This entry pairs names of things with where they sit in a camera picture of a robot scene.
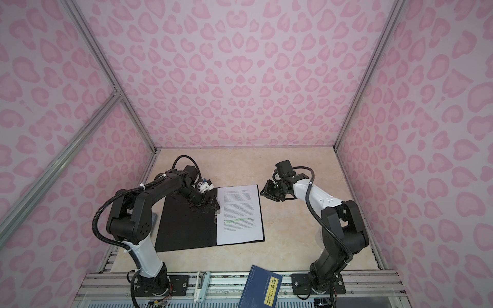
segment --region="white robotic arm segment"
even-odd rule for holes
[[[124,240],[125,244],[137,255],[137,258],[141,262],[140,275],[147,278],[156,277],[163,268],[163,261],[159,259],[156,249],[151,241],[151,234],[141,240],[138,245],[134,245],[129,241]]]
[[[305,200],[305,196],[308,189],[309,179],[302,179],[293,184],[294,196],[298,199]],[[342,200],[333,197],[332,195],[321,190],[320,187],[312,184],[312,190],[310,192],[310,204],[312,205],[315,213],[321,217],[321,211],[326,207],[335,207],[341,205]]]

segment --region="beige marble table surface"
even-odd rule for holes
[[[202,176],[215,187],[258,184],[261,190],[271,178],[275,164],[289,159],[293,166],[308,166],[315,171],[315,184],[342,200],[351,194],[331,147],[290,148],[215,148],[163,149],[152,168],[148,182],[169,170],[181,154],[191,156]],[[192,163],[182,158],[176,168]],[[152,211],[159,214],[151,235],[156,241],[164,199]],[[264,242],[159,252],[169,272],[249,271],[252,264],[270,271],[307,271],[323,250],[321,227],[311,216],[303,200],[277,203],[260,197],[264,223]],[[121,248],[111,268],[112,273],[126,273],[135,268],[128,253]],[[377,270],[370,247],[354,256],[346,270]]]

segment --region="metal bracket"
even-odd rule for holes
[[[186,289],[188,286],[188,275],[169,275],[168,279],[170,283],[173,285],[173,290],[171,292],[171,296],[185,296]],[[135,296],[136,297],[150,297],[154,296],[152,291],[146,290],[145,287],[141,287],[140,285],[136,286]]]
[[[310,286],[310,279],[308,278],[308,273],[291,274],[291,281],[292,281],[294,295],[308,295],[310,293],[315,294],[315,291]],[[339,295],[346,293],[346,287],[344,286],[344,281],[342,279],[341,274],[334,281],[333,287],[335,292]],[[324,293],[318,293],[318,294],[329,294],[329,291],[326,291]]]
[[[201,303],[206,298],[207,287],[209,287],[209,281],[211,280],[211,273],[205,272],[201,274],[197,272],[197,281],[195,282],[195,292],[193,293],[193,302]]]

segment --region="blue book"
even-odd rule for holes
[[[252,265],[238,308],[274,308],[282,276]]]

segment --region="yellow book label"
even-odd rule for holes
[[[272,307],[272,304],[274,303],[274,297],[276,296],[278,283],[279,279],[271,277],[271,281],[269,282],[269,286],[267,287],[267,294],[265,295],[264,304]]]

